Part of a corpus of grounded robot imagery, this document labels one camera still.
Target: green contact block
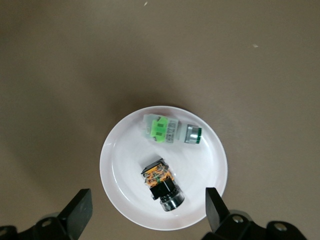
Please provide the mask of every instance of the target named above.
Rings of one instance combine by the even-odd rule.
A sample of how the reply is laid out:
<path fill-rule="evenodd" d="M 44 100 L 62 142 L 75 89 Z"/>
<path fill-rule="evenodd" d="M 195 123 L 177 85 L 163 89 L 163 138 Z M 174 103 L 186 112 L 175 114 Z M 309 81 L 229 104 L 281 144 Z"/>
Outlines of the green contact block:
<path fill-rule="evenodd" d="M 161 116 L 152 121 L 150 136 L 158 143 L 166 141 L 168 118 Z"/>

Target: white plate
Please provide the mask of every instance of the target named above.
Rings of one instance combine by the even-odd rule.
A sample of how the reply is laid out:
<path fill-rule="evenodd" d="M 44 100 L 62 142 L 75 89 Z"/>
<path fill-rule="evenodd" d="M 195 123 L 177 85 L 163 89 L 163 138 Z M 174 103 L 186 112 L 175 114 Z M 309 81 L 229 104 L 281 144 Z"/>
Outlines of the white plate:
<path fill-rule="evenodd" d="M 200 144 L 157 143 L 143 137 L 144 114 L 174 117 L 182 123 L 202 127 Z M 160 200 L 153 200 L 144 184 L 142 170 L 163 158 L 181 188 L 184 202 L 166 212 Z M 222 196 L 228 176 L 224 148 L 212 128 L 201 118 L 172 106 L 152 106 L 122 119 L 107 136 L 100 156 L 104 190 L 115 208 L 132 222 L 153 230 L 178 230 L 206 216 L 206 187 Z"/>

